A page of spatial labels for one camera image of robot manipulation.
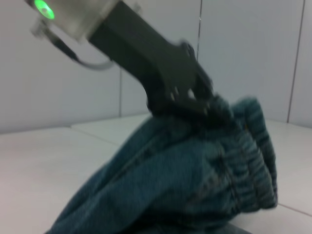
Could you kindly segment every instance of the cable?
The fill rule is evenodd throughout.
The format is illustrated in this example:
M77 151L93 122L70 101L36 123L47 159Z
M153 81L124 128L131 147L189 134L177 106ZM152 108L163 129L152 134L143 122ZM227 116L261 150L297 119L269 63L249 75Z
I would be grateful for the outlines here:
M53 32L50 30L45 31L45 35L50 40L50 42L59 50L61 50L65 55L67 55L69 58L71 58L73 61L77 62L81 66L84 66L86 68L92 69L92 70L107 70L111 68L114 63L110 60L108 62L105 62L103 64L91 64L84 61L81 61L79 57L76 55L76 53L69 48L58 36L56 36Z

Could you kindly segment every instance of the white surface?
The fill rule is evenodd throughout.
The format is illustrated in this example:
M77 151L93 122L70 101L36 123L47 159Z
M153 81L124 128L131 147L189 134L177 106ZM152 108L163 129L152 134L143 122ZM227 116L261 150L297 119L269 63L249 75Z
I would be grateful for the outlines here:
M149 115L73 126L73 129L121 145ZM312 215L312 129L267 121L278 170L279 202Z
M177 43L186 39L197 51L200 0L126 0L132 6L138 2L142 17L166 39ZM122 72L122 116L147 113L146 93L127 72Z
M37 13L22 0L0 1L0 133L116 117L120 69L90 71L30 29ZM106 57L60 34L82 60Z
M306 0L290 122L312 128L312 0Z
M312 215L312 129L268 121L276 151L279 203Z
M231 223L252 234L312 233L312 217L281 206L272 211L241 215Z
M302 8L303 0L204 0L199 62L215 91L230 102L257 96L267 118L286 122Z
M0 233L47 231L116 150L70 129L0 136Z
M72 126L74 130L89 134L115 145L122 145L131 134L150 117L150 114L109 119Z

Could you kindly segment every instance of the white table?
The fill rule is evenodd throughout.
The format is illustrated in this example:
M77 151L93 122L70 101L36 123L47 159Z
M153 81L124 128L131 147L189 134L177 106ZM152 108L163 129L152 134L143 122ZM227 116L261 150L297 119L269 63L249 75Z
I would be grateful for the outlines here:
M0 136L0 233L43 234L117 148L66 128Z
M125 118L114 118L74 125L72 126L72 129L120 146L144 121L150 118L150 116L150 114L147 114Z
M279 203L312 215L312 129L268 121L276 151Z
M312 233L312 217L282 206L271 211L242 214L231 223L253 234Z

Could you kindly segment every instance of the blue jeans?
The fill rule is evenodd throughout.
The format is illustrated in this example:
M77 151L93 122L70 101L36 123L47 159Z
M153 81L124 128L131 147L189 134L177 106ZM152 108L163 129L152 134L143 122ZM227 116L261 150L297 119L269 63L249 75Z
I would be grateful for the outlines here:
M277 205L275 154L261 107L247 98L211 111L207 129L151 118L77 192L48 234L243 234L228 222Z

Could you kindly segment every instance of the screw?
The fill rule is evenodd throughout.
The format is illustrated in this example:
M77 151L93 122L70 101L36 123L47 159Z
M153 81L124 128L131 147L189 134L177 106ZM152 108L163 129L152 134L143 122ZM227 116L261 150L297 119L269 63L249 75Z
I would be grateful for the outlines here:
M137 2L133 5L133 11L136 12L138 15L142 15L142 7Z
M175 87L175 93L179 95L179 90L177 89L177 87Z
M175 95L173 93L171 93L170 96L171 96L172 101L176 100Z

